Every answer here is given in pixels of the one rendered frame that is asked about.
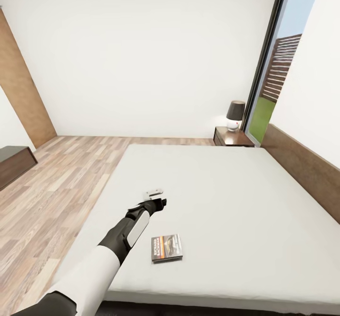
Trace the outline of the hardback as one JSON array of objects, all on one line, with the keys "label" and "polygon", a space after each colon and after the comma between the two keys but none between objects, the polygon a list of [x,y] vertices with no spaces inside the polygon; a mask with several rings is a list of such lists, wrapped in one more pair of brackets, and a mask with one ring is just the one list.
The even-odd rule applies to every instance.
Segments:
[{"label": "hardback", "polygon": [[179,234],[152,238],[152,261],[183,257]]}]

